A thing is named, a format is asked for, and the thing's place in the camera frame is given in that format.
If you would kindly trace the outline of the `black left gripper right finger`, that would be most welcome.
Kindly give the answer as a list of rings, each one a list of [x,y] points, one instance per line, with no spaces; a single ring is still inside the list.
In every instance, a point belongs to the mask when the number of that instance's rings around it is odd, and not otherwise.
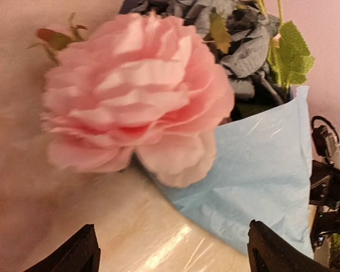
[[[261,221],[252,220],[248,232],[248,258],[251,272],[328,271],[300,253]]]

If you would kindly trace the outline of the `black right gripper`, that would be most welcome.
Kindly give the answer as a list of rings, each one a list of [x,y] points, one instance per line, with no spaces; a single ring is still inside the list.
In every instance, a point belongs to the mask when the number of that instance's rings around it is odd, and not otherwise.
[[[312,161],[309,204],[340,208],[340,170],[332,165]]]

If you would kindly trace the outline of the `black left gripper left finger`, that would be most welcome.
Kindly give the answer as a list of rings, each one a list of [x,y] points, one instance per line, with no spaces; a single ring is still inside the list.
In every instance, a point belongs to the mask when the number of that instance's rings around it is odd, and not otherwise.
[[[95,227],[93,224],[86,224],[52,254],[26,271],[98,272],[100,255]]]

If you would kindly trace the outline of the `blue wrapping paper sheet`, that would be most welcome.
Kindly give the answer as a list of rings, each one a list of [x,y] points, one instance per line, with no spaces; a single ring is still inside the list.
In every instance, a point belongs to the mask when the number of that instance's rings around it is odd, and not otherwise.
[[[259,220],[312,257],[308,91],[293,87],[288,103],[218,127],[207,177],[184,189],[158,189],[182,215],[240,253],[248,251],[250,222]]]

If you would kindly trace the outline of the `yellow fake flower stem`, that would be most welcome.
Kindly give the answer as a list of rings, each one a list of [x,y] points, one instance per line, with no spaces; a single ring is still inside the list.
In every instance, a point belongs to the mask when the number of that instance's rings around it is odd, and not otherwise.
[[[269,41],[267,62],[276,84],[284,89],[301,85],[315,64],[308,45],[293,21],[283,20],[282,2],[278,1],[278,33]]]

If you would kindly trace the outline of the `pink fake flower stem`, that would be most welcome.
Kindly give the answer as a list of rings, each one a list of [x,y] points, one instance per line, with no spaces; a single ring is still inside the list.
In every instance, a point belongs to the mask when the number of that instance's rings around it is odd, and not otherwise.
[[[86,39],[82,29],[69,22],[36,31],[55,62],[42,95],[49,160],[107,173],[137,157],[166,186],[204,179],[235,95],[196,29],[154,13],[117,15]]]

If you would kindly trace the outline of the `blue fake flower bunch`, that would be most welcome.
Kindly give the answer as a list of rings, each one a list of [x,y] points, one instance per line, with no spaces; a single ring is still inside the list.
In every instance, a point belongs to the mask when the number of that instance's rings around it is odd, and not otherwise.
[[[240,101],[281,105],[287,100],[286,91],[271,79],[267,61],[269,42],[281,26],[278,17],[262,10],[261,1],[124,1],[120,14],[130,12],[176,16],[186,26],[195,26],[208,42],[228,75],[236,98]],[[216,47],[210,34],[210,19],[220,15],[230,35],[229,47]]]

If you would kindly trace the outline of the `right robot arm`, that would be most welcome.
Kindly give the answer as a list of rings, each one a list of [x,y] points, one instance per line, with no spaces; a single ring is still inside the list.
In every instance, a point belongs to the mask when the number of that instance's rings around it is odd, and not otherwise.
[[[326,244],[324,265],[330,271],[340,271],[340,170],[314,160],[310,184],[309,204],[316,208],[312,249],[316,253]]]

